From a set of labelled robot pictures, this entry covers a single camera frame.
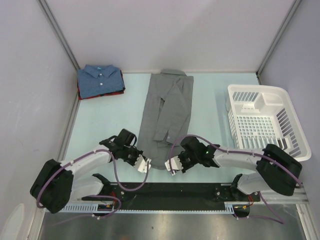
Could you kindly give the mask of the grey long sleeve shirt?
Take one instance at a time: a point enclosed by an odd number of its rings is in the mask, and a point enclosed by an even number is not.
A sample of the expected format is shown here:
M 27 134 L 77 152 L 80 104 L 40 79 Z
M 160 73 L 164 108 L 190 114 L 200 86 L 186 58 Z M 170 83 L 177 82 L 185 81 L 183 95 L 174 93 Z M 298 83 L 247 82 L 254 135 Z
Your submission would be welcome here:
M 165 170 L 169 152 L 178 153 L 175 141 L 188 133 L 194 77 L 174 69 L 150 76 L 137 147 L 151 159 L 151 167 Z

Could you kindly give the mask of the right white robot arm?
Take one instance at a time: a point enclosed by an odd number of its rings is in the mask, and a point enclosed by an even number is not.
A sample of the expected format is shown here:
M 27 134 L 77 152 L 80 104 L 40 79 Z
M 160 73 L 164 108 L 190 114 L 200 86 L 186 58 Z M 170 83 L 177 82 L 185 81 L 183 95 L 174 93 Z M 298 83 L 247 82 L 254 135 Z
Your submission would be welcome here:
M 292 196 L 302 186 L 299 176 L 302 165 L 274 144 L 252 150 L 230 149 L 207 140 L 200 142 L 195 135 L 186 136 L 180 143 L 183 151 L 170 160 L 170 168 L 185 173 L 200 164 L 206 168 L 239 168 L 251 174 L 238 174 L 230 188 L 231 196 L 242 201 L 254 192 L 272 190 Z

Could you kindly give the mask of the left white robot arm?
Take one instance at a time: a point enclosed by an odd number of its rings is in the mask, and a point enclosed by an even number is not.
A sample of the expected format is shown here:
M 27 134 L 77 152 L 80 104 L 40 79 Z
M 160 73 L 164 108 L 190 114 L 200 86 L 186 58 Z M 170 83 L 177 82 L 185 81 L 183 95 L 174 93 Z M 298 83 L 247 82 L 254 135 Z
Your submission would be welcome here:
M 36 206 L 55 214 L 74 200 L 111 201 L 115 205 L 118 199 L 106 177 L 100 173 L 84 176 L 109 163 L 115 164 L 118 159 L 147 175 L 151 160 L 137 149 L 136 142 L 134 133 L 122 129 L 118 135 L 100 141 L 92 151 L 76 159 L 46 161 L 30 188 Z

